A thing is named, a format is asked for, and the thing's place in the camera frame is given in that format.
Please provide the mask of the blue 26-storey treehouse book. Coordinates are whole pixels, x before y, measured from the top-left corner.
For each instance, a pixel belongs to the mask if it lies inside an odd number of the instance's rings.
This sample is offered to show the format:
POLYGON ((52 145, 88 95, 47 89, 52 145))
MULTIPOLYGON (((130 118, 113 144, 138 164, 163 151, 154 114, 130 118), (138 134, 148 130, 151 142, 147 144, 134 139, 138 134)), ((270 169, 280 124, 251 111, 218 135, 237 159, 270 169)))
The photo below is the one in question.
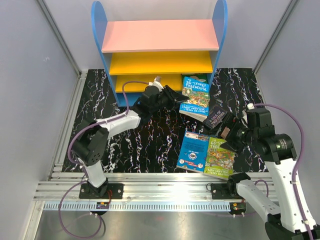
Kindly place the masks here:
POLYGON ((209 84, 203 79, 184 76, 182 95, 188 99, 180 104, 179 113, 203 122, 209 115, 209 84))

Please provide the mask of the dark tale of two cities book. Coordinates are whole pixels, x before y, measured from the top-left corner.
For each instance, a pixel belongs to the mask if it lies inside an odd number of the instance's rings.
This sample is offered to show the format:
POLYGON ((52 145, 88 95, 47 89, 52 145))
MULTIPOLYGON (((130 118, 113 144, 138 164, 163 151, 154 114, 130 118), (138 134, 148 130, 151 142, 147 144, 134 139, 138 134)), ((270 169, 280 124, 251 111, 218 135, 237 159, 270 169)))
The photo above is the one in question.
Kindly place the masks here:
POLYGON ((221 123, 226 113, 226 110, 218 105, 214 105, 209 110, 207 118, 202 123, 206 128, 214 129, 221 123))

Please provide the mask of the green coin book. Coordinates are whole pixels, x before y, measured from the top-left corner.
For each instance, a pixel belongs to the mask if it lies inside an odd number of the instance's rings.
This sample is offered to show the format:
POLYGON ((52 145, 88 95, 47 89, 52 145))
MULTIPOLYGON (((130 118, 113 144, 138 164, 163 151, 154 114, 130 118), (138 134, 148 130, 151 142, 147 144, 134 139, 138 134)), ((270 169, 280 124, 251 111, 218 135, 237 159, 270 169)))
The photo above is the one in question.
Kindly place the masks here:
POLYGON ((181 74, 182 82, 184 81, 185 77, 192 78, 199 82, 208 84, 208 77, 206 73, 181 74))

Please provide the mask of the blue 130-storey treehouse book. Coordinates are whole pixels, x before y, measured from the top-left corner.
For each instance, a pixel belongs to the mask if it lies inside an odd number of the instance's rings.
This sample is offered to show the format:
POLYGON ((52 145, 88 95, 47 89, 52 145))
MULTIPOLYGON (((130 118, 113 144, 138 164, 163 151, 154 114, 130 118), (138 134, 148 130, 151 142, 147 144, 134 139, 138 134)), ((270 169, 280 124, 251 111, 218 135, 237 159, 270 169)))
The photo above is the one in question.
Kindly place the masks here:
POLYGON ((183 136, 176 166, 180 169, 203 173, 206 164, 209 137, 186 131, 183 136))

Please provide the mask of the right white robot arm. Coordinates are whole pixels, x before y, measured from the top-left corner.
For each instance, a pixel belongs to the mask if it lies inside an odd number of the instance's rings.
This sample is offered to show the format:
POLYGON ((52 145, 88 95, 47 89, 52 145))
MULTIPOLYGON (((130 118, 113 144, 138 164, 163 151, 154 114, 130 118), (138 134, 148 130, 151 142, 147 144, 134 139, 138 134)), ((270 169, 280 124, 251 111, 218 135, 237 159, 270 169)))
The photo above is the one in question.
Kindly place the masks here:
POLYGON ((226 192, 242 198, 264 221, 271 240, 318 240, 320 226, 313 218, 299 184, 297 153, 287 134, 277 134, 271 113, 254 105, 245 110, 246 121, 231 112, 215 110, 210 121, 217 136, 225 140, 222 148, 238 153, 253 148, 263 159, 272 178, 278 204, 262 193, 246 173, 229 176, 226 192))

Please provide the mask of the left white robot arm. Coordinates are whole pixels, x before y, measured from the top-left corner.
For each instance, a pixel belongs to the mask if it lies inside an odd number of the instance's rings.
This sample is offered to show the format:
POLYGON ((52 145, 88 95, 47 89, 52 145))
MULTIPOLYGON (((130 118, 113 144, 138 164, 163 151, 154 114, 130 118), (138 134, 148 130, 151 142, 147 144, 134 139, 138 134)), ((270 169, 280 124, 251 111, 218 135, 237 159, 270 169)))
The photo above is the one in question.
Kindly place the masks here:
POLYGON ((81 129, 71 140, 67 149, 68 159, 82 166, 85 191, 101 199, 110 195, 109 181, 105 176, 101 158, 110 138, 122 132, 146 124, 152 115, 162 109, 174 110, 189 100, 168 85, 148 85, 141 96, 126 111, 113 117, 95 120, 81 129))

